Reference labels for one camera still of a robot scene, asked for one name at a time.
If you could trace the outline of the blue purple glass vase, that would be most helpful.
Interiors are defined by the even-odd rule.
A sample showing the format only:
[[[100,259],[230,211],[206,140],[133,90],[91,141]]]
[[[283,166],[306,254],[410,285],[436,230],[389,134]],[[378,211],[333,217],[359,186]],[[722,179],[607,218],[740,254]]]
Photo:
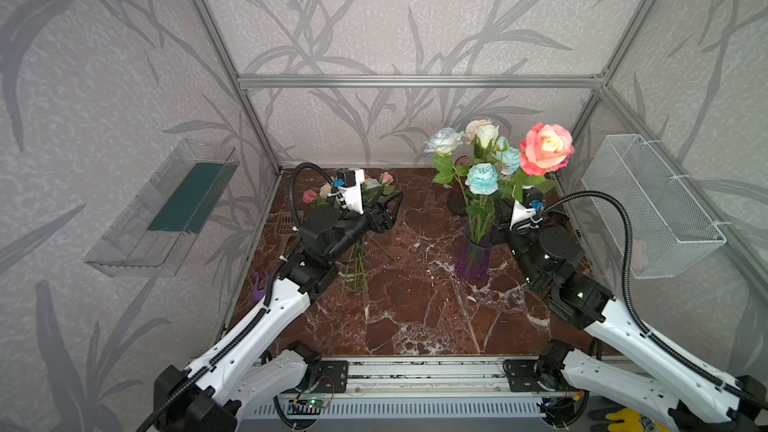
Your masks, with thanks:
[[[491,251],[492,242],[487,237],[473,241],[464,235],[454,256],[454,274],[468,283],[481,282],[488,275]]]

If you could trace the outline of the teal peony spray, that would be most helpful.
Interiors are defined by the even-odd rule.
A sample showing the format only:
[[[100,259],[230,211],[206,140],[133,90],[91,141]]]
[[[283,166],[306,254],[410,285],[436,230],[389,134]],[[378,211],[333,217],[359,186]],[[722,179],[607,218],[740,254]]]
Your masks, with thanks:
[[[469,238],[487,245],[495,221],[495,200],[512,196],[513,178],[520,168],[519,151],[500,136],[483,146],[473,140],[473,165],[464,177],[464,199]]]

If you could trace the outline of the red glass vase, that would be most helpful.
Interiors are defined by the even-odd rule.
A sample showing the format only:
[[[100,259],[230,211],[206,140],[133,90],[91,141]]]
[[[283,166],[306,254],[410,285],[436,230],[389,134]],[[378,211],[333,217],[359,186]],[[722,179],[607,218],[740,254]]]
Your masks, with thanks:
[[[472,162],[466,155],[462,155],[455,159],[454,164],[470,167]],[[456,181],[453,182],[450,192],[448,193],[447,207],[448,210],[456,216],[467,216],[465,199],[461,192],[461,188]]]

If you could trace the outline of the coral pink rose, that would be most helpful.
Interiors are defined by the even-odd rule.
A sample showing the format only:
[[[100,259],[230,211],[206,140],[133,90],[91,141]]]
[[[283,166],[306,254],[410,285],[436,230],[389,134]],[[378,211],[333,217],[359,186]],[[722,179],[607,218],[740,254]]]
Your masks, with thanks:
[[[566,128],[542,123],[534,125],[519,145],[519,167],[513,174],[512,197],[523,203],[527,191],[547,193],[554,187],[547,175],[568,165],[574,145]]]

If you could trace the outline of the white blue rose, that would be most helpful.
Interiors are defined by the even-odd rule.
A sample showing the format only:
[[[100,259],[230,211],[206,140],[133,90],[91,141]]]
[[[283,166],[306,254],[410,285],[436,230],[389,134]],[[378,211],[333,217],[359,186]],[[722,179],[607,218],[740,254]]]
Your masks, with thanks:
[[[467,237],[476,242],[473,196],[466,184],[469,167],[456,163],[454,152],[463,144],[464,135],[451,127],[440,129],[425,143],[425,152],[431,156],[436,173],[433,181],[441,185],[451,185],[459,190],[463,211],[467,216]]]

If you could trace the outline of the cream rose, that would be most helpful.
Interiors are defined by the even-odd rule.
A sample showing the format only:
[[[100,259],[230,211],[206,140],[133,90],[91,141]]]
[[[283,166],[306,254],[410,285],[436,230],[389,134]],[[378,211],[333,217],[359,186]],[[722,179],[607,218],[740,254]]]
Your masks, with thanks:
[[[477,131],[481,127],[492,125],[492,121],[489,119],[477,119],[469,122],[464,130],[464,139],[467,143],[471,143],[475,140]]]

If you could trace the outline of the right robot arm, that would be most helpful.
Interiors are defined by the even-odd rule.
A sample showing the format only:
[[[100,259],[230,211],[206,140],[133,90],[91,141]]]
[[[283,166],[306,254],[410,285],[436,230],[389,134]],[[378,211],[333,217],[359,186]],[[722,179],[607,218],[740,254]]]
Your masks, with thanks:
[[[630,265],[633,230],[625,207],[599,191],[560,199],[605,201],[624,230],[621,294],[577,267],[585,256],[555,204],[527,208],[496,200],[493,240],[509,248],[526,283],[544,295],[547,307],[564,322],[606,344],[641,368],[632,373],[560,341],[551,341],[527,378],[549,391],[570,387],[635,410],[670,431],[760,431],[757,418],[767,408],[767,389],[757,379],[735,377],[706,364],[644,322],[632,303]]]

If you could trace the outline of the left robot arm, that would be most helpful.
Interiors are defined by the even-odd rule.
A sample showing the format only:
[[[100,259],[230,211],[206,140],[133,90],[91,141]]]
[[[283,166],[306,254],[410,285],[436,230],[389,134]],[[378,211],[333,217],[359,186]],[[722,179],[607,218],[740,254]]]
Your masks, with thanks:
[[[153,410],[142,431],[235,431],[264,402],[289,389],[308,389],[320,367],[319,353],[292,345],[265,363],[273,341],[327,290],[337,262],[369,232],[384,234],[397,220],[403,194],[390,185],[366,186],[361,169],[330,176],[304,162],[329,186],[325,203],[300,215],[289,210],[296,241],[269,275],[261,300],[216,344],[184,369],[167,367],[156,379]]]

